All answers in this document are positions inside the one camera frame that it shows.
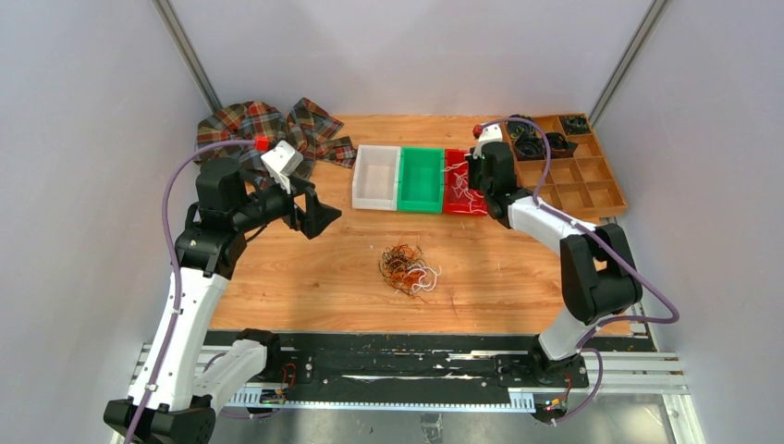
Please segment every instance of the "metal frame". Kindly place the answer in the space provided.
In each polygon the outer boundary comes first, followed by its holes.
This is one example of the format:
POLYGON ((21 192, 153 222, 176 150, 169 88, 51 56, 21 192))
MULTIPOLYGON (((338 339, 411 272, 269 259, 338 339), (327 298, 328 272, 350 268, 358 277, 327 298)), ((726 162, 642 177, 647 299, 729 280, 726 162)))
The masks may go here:
MULTIPOLYGON (((144 362, 148 359, 151 345, 145 344, 133 372, 133 381, 141 373, 144 362)), ((211 358, 218 353, 226 352, 229 346, 202 346, 197 359, 194 375, 199 376, 211 358)), ((284 351, 293 349, 284 347, 284 351)), ((526 351, 473 350, 469 353, 450 353, 453 361, 487 359, 499 354, 524 354, 526 351)), ((686 380, 681 371, 676 353, 645 352, 645 351, 604 351, 604 380, 602 394, 655 394, 663 397, 667 414, 671 423, 673 436, 679 443, 703 443, 702 430, 694 413, 692 399, 686 387, 686 380)), ((591 355, 584 356, 585 367, 589 378, 595 380, 597 361, 591 355)), ((311 384, 322 384, 313 381, 311 384)), ((424 412, 484 412, 484 413, 526 413, 530 411, 533 397, 549 393, 560 393, 563 388, 509 388, 509 404, 469 405, 469 404, 417 404, 417 403, 383 403, 383 402, 322 402, 322 401, 290 401, 282 406, 258 403, 253 393, 261 389, 277 389, 277 383, 249 383, 240 389, 227 406, 280 407, 284 409, 325 409, 325 410, 361 410, 361 411, 424 411, 424 412)), ((588 393, 589 388, 575 388, 573 392, 588 393)), ((112 443, 121 443, 119 435, 112 443)))
POLYGON ((172 40, 177 46, 179 53, 182 55, 182 59, 188 66, 190 74, 193 76, 193 79, 196 80, 196 86, 198 86, 199 91, 202 92, 204 100, 210 106, 213 113, 219 111, 223 106, 221 105, 220 99, 218 99, 218 94, 215 92, 212 83, 210 83, 207 73, 204 72, 202 62, 199 61, 199 57, 196 55, 193 45, 190 44, 188 35, 185 33, 185 29, 182 28, 182 24, 179 22, 179 18, 177 18, 177 13, 172 7, 171 2, 169 2, 169 0, 153 0, 153 5, 155 5, 155 8, 161 15, 161 19, 169 30, 172 40))
POLYGON ((661 19, 662 13, 668 5, 669 0, 654 0, 650 7, 648 7, 648 10, 645 12, 645 16, 643 17, 643 21, 637 28, 634 36, 631 38, 631 41, 626 47, 626 51, 624 51, 623 55, 621 56, 618 65, 615 67, 615 70, 613 70, 613 73, 610 75, 610 78, 607 81, 607 85, 605 85, 605 89, 601 94, 599 94, 599 99, 596 101, 594 109, 588 115, 588 118, 590 118, 591 123, 593 123, 594 126, 599 124, 599 121, 602 119, 607 106, 615 96, 619 85, 626 77, 626 73, 629 72, 629 68, 634 63, 637 55, 640 54, 640 50, 645 45, 645 42, 648 40, 648 37, 651 35, 651 32, 655 28, 658 21, 661 19))

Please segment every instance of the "white wall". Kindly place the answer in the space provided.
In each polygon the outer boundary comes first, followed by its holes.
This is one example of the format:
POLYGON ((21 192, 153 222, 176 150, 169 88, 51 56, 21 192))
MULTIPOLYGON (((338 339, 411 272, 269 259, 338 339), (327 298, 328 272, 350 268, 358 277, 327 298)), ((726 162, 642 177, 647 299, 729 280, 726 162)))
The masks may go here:
POLYGON ((589 112, 650 0, 174 0, 224 105, 589 112))
POLYGON ((598 133, 635 260, 682 310, 678 352, 707 442, 780 442, 784 4, 677 0, 598 133))
POLYGON ((165 298, 165 178, 209 112, 149 1, 3 2, 0 41, 0 434, 103 444, 165 298))

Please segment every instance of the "tangled wires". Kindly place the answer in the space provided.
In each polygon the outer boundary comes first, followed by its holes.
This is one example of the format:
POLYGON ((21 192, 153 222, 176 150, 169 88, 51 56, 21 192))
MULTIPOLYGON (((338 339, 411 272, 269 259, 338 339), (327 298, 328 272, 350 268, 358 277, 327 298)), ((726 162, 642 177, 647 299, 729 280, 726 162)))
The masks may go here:
POLYGON ((407 244, 389 247, 381 253, 378 269, 384 282, 395 290, 402 291, 414 298, 419 290, 431 291, 435 288, 441 268, 436 273, 424 262, 419 246, 407 244))

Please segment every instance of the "white plastic bin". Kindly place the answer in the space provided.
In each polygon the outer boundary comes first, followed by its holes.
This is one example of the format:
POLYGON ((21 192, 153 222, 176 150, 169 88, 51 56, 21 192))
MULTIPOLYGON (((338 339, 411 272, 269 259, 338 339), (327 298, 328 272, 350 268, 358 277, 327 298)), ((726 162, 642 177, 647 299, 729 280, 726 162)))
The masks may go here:
POLYGON ((357 150, 351 206, 365 210, 397 210, 400 147, 360 145, 357 150))

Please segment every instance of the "red cap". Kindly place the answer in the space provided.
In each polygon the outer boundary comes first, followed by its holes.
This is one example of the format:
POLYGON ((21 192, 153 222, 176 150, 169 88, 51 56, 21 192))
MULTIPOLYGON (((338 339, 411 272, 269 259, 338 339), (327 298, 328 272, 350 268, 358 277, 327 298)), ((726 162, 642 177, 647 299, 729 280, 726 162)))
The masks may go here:
POLYGON ((269 139, 267 139, 266 137, 256 136, 254 140, 256 140, 256 150, 264 153, 269 149, 269 139))

